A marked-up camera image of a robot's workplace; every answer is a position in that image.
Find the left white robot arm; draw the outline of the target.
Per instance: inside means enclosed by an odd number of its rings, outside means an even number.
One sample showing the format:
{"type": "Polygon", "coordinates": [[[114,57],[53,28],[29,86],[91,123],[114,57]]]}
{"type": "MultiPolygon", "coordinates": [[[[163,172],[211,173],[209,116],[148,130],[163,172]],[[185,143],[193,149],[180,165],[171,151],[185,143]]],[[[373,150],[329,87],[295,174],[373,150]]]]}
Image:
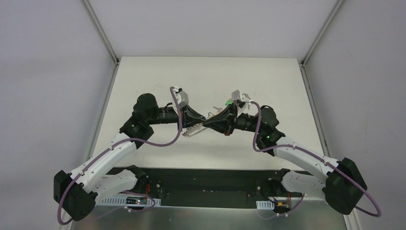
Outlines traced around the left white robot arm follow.
{"type": "Polygon", "coordinates": [[[134,165],[116,176],[105,178],[105,175],[143,144],[168,147],[177,141],[183,128],[206,119],[188,105],[186,92],[172,87],[170,93],[172,102],[165,107],[159,107],[151,93],[140,95],[130,118],[103,151],[70,172],[61,170],[56,173],[53,196],[58,203],[57,220],[60,225],[84,219],[96,204],[117,193],[127,190],[142,193],[146,187],[146,174],[134,165]],[[150,142],[149,138],[154,133],[152,125],[155,124],[176,124],[176,137],[165,144],[150,142]]]}

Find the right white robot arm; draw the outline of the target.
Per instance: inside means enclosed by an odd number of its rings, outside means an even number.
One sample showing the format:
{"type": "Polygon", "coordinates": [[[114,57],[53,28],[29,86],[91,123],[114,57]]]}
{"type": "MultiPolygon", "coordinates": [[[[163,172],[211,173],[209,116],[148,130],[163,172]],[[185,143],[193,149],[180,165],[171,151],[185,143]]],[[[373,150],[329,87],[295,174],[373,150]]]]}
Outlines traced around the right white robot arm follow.
{"type": "Polygon", "coordinates": [[[357,207],[367,185],[354,161],[319,156],[295,142],[277,129],[275,111],[261,106],[256,115],[237,115],[237,106],[230,104],[221,113],[204,121],[203,126],[226,136],[234,130],[254,133],[253,148],[273,157],[289,161],[308,174],[282,169],[272,179],[272,191],[277,196],[297,192],[325,200],[334,210],[349,215],[357,207]]]}

